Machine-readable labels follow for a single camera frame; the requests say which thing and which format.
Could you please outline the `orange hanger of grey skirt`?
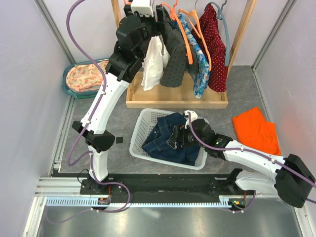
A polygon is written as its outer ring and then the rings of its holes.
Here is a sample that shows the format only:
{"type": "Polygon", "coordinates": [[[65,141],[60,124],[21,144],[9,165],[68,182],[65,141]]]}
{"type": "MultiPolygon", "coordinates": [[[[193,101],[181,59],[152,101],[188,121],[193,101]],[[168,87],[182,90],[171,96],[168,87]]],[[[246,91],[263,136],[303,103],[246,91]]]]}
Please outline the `orange hanger of grey skirt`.
{"type": "Polygon", "coordinates": [[[188,63],[190,65],[193,64],[193,56],[192,56],[192,52],[191,52],[191,48],[190,48],[190,45],[189,45],[189,42],[188,42],[188,39],[187,39],[187,36],[186,36],[186,33],[184,31],[184,28],[181,24],[181,21],[179,20],[176,12],[175,12],[175,6],[178,4],[178,1],[176,0],[175,1],[175,4],[173,5],[173,7],[171,7],[170,5],[168,5],[167,3],[165,2],[162,2],[160,3],[160,5],[162,6],[166,6],[168,9],[169,9],[169,15],[171,17],[172,20],[175,20],[179,26],[179,29],[180,29],[180,32],[182,34],[182,37],[183,37],[183,40],[184,40],[184,43],[185,43],[185,47],[186,47],[186,56],[187,56],[187,59],[188,59],[188,63]]]}

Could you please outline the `white pleated skirt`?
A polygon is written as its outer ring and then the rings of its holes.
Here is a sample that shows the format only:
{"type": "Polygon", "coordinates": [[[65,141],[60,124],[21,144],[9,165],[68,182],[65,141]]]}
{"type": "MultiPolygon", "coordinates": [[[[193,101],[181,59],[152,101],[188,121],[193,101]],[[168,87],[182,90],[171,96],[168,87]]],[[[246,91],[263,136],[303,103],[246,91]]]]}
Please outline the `white pleated skirt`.
{"type": "Polygon", "coordinates": [[[165,45],[164,56],[162,57],[159,37],[152,37],[143,62],[143,78],[141,85],[144,91],[151,90],[154,86],[160,84],[163,70],[167,66],[169,57],[170,56],[165,45]]]}

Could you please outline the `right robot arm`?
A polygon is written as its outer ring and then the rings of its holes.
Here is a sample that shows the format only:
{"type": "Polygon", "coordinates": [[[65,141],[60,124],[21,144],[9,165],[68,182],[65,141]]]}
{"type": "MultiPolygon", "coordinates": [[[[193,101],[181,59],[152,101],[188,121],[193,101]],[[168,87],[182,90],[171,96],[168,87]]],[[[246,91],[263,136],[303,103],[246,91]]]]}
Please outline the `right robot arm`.
{"type": "Polygon", "coordinates": [[[305,202],[316,202],[309,198],[316,187],[316,179],[299,156],[270,155],[250,148],[229,136],[215,133],[202,118],[186,120],[168,128],[171,132],[167,144],[175,150],[200,147],[213,158],[239,163],[257,171],[257,174],[244,170],[237,172],[233,182],[239,189],[276,195],[296,208],[303,207],[305,202]]]}

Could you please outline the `blue-grey hanger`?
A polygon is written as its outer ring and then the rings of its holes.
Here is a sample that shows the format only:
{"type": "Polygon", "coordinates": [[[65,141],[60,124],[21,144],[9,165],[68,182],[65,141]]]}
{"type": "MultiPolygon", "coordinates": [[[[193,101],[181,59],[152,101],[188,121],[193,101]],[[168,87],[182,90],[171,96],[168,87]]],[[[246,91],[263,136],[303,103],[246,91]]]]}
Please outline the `blue-grey hanger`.
{"type": "Polygon", "coordinates": [[[231,50],[231,44],[230,44],[230,37],[229,37],[229,30],[228,30],[228,25],[223,13],[223,8],[224,6],[227,4],[227,0],[224,1],[224,3],[219,6],[217,3],[211,1],[209,2],[205,9],[210,5],[213,4],[214,6],[216,6],[217,8],[217,19],[223,22],[223,26],[224,26],[224,31],[225,31],[225,38],[226,38],[226,52],[225,52],[225,66],[228,67],[229,66],[229,62],[230,62],[230,50],[231,50]]]}

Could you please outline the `teal basket with floral cloth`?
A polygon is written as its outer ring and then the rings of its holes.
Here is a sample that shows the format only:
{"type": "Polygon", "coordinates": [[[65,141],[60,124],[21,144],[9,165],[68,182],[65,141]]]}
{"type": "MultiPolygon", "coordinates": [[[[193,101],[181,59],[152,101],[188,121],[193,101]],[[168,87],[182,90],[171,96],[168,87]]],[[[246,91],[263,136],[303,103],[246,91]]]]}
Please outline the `teal basket with floral cloth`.
{"type": "Polygon", "coordinates": [[[103,82],[100,70],[90,61],[68,66],[62,75],[62,91],[76,99],[95,97],[103,82]]]}

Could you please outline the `orange hanger of floral skirt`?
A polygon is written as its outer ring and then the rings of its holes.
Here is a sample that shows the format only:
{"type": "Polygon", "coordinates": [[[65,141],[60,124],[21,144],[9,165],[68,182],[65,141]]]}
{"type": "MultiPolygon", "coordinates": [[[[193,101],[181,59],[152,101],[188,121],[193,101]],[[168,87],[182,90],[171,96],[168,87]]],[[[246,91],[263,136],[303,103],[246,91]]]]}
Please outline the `orange hanger of floral skirt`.
{"type": "Polygon", "coordinates": [[[207,44],[206,44],[206,41],[204,39],[204,36],[203,36],[203,33],[202,33],[202,30],[201,30],[201,27],[200,27],[200,22],[199,22],[199,17],[197,15],[197,12],[195,9],[191,10],[190,12],[180,8],[178,10],[178,14],[180,13],[184,13],[185,15],[187,15],[188,17],[188,21],[190,22],[191,26],[193,27],[193,30],[195,31],[196,35],[202,40],[202,44],[205,48],[205,52],[206,52],[206,55],[207,55],[207,58],[208,58],[208,62],[209,62],[209,71],[212,70],[212,61],[211,61],[211,56],[210,56],[210,53],[208,51],[208,48],[207,48],[207,44]],[[190,18],[193,18],[195,20],[195,24],[191,21],[190,18]]]}

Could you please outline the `grey dotted skirt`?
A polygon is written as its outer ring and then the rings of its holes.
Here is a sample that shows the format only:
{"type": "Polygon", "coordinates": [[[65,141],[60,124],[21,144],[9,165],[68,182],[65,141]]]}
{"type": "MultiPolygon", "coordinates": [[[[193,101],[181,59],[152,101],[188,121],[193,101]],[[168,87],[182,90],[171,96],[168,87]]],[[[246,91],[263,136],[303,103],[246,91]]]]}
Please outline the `grey dotted skirt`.
{"type": "Polygon", "coordinates": [[[162,5],[157,5],[156,12],[158,29],[169,53],[160,84],[165,87],[179,87],[182,84],[187,65],[185,42],[179,31],[178,23],[171,19],[167,9],[162,5]]]}

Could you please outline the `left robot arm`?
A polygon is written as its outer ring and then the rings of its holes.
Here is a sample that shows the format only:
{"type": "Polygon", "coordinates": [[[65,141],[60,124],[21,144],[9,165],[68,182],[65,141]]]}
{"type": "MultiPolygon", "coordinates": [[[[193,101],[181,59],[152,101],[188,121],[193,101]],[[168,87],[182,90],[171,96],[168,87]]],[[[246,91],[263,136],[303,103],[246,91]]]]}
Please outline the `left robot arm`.
{"type": "Polygon", "coordinates": [[[119,23],[117,42],[102,72],[103,82],[86,115],[73,123],[85,138],[90,157],[90,176],[103,181],[108,176],[108,150],[115,136],[106,130],[109,117],[124,91],[141,69],[152,36],[158,35],[154,16],[128,15],[119,23]]]}

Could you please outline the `small black square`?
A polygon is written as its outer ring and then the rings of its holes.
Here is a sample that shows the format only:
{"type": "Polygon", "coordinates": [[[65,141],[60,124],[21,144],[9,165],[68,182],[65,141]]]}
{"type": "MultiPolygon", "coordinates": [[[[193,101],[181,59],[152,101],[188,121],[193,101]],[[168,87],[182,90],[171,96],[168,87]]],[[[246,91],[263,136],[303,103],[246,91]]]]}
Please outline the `small black square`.
{"type": "Polygon", "coordinates": [[[122,144],[123,143],[123,137],[116,137],[116,144],[122,144]]]}

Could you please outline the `orange folded cloth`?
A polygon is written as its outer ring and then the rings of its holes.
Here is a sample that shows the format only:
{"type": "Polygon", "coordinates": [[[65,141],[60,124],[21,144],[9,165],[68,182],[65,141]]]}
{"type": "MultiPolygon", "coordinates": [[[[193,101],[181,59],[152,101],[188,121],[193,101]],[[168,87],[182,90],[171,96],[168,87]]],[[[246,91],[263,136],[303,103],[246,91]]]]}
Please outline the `orange folded cloth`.
{"type": "Polygon", "coordinates": [[[276,126],[265,120],[258,107],[233,117],[232,123],[240,143],[271,155],[281,155],[276,126]]]}

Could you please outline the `red polka dot skirt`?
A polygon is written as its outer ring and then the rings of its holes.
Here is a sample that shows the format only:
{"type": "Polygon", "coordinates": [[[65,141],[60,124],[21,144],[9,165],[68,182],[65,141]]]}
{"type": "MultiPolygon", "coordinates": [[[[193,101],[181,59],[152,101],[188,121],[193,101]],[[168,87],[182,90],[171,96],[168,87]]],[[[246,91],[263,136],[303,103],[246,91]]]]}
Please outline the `red polka dot skirt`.
{"type": "Polygon", "coordinates": [[[211,57],[208,86],[216,92],[225,92],[228,76],[228,67],[225,66],[226,46],[219,34],[217,12],[213,5],[208,4],[199,23],[211,57]]]}

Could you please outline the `white plastic laundry basket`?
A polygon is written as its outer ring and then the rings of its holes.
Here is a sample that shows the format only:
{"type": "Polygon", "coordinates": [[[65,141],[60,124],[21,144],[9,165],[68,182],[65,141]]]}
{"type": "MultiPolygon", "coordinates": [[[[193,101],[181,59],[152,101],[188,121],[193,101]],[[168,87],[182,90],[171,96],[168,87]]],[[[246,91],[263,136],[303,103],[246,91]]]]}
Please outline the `white plastic laundry basket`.
{"type": "Polygon", "coordinates": [[[143,109],[137,119],[129,152],[133,157],[175,167],[201,170],[207,152],[198,146],[173,149],[167,144],[176,125],[184,125],[186,118],[177,112],[143,109]]]}

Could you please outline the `blue floral skirt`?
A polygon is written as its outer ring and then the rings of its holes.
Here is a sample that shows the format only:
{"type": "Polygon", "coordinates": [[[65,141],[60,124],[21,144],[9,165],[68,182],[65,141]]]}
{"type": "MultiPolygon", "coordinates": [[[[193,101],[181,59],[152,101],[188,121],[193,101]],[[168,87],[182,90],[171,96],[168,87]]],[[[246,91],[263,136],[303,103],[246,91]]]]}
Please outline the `blue floral skirt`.
{"type": "Polygon", "coordinates": [[[191,33],[184,16],[182,14],[178,14],[178,18],[188,39],[190,49],[192,50],[193,63],[188,65],[187,71],[193,79],[194,96],[197,99],[201,99],[209,82],[209,63],[201,47],[199,46],[196,37],[191,33]]]}

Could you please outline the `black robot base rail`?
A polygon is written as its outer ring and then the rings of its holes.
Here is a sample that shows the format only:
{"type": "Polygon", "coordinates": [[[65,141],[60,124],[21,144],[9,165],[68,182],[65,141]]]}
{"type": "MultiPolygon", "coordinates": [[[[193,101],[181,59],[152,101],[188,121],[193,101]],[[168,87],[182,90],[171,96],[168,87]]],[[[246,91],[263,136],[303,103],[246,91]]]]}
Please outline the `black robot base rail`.
{"type": "Polygon", "coordinates": [[[122,195],[126,193],[124,185],[132,195],[137,192],[205,192],[211,196],[250,196],[253,190],[237,186],[240,168],[231,173],[112,173],[98,184],[93,178],[81,182],[81,195],[122,195]]]}

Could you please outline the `dark blue denim skirt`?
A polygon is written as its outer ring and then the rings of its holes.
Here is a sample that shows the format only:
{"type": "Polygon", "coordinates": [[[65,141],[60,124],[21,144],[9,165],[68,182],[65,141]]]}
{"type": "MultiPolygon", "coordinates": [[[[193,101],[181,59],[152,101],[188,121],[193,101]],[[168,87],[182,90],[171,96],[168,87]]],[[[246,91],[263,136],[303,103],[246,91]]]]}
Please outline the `dark blue denim skirt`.
{"type": "Polygon", "coordinates": [[[177,147],[174,149],[168,140],[175,126],[184,125],[185,117],[180,113],[157,118],[157,123],[144,141],[142,149],[152,158],[194,166],[200,147],[177,147]]]}

